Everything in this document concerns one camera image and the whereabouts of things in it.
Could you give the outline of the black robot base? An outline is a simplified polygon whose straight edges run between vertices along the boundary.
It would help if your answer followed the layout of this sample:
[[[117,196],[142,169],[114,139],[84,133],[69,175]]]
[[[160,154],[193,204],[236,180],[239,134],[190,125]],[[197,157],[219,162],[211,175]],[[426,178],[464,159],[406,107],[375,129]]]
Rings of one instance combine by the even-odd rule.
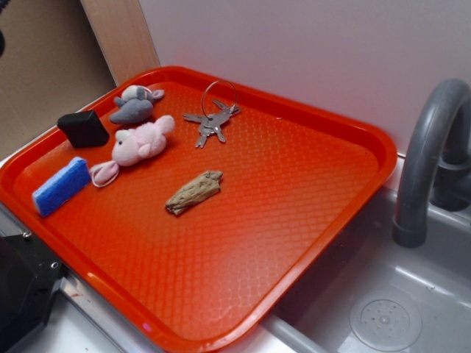
[[[60,258],[36,235],[1,237],[1,351],[43,331],[65,273]]]

